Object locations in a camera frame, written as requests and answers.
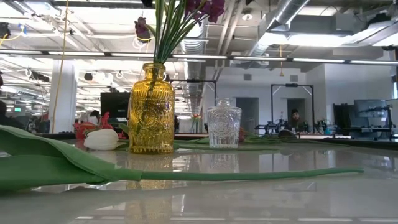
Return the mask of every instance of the monitor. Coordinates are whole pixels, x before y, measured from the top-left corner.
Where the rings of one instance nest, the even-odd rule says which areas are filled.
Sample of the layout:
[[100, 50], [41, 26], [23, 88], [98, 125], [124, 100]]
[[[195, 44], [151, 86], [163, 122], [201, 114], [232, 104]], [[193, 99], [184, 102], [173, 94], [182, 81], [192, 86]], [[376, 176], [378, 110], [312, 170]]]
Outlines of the monitor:
[[110, 118], [127, 118], [130, 93], [101, 93], [101, 114]]
[[385, 118], [385, 100], [354, 100], [355, 113], [359, 118]]

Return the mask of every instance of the white column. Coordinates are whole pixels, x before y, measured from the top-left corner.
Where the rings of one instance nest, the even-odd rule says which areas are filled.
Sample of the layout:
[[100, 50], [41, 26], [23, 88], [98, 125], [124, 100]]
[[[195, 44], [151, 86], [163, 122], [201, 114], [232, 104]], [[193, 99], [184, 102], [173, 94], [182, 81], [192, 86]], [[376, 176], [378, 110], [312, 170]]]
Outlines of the white column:
[[[71, 60], [65, 60], [63, 62], [62, 75], [60, 75], [60, 69], [61, 61], [54, 60], [49, 108], [49, 120], [51, 121], [50, 133], [73, 131], [72, 125], [75, 123], [76, 91], [79, 71], [76, 69], [75, 61]], [[54, 111], [58, 80], [60, 77], [57, 107]]]

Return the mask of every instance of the bottle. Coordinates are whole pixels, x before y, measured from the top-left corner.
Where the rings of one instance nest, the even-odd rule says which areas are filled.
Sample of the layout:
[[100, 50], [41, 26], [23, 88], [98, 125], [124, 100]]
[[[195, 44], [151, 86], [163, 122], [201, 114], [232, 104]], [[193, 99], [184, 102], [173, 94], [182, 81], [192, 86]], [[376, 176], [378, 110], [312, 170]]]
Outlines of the bottle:
[[230, 105], [230, 100], [225, 98], [207, 109], [210, 147], [238, 147], [242, 109]]

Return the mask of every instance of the table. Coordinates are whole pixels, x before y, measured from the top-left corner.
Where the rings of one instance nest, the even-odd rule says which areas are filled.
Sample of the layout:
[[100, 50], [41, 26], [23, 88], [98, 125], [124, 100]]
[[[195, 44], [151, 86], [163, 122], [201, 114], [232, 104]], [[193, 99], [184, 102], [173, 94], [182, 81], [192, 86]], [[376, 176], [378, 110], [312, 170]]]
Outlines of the table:
[[[70, 144], [81, 146], [76, 141]], [[70, 184], [0, 195], [0, 223], [397, 223], [398, 152], [282, 144], [272, 152], [90, 151], [117, 166], [174, 172], [282, 172], [362, 166], [364, 174], [267, 182], [147, 180]]]

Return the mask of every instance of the white wall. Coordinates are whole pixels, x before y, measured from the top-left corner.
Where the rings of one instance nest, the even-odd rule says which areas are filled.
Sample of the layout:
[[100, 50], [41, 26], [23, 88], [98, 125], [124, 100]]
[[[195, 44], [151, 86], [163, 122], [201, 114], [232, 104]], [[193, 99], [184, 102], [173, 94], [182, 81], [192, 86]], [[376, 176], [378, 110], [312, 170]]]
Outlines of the white wall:
[[[207, 78], [213, 76], [214, 68], [207, 67]], [[252, 81], [244, 81], [243, 74], [251, 74]], [[280, 69], [269, 71], [268, 69], [249, 69], [224, 68], [220, 79], [217, 82], [217, 97], [232, 98], [232, 105], [236, 105], [237, 97], [259, 98], [259, 124], [267, 124], [271, 120], [271, 84], [286, 84], [290, 82], [290, 75], [298, 75], [298, 83], [305, 84], [305, 74], [299, 69], [284, 69], [283, 77], [280, 76]], [[209, 88], [205, 88], [203, 93], [203, 111], [213, 106], [214, 95]], [[310, 95], [302, 88], [282, 87], [274, 95], [274, 119], [280, 118], [283, 111], [284, 119], [290, 116], [287, 111], [288, 98], [307, 98]]]
[[[389, 60], [388, 53], [379, 60]], [[315, 89], [315, 121], [334, 122], [333, 103], [352, 105], [354, 100], [392, 98], [389, 66], [325, 64], [307, 72], [306, 81]]]

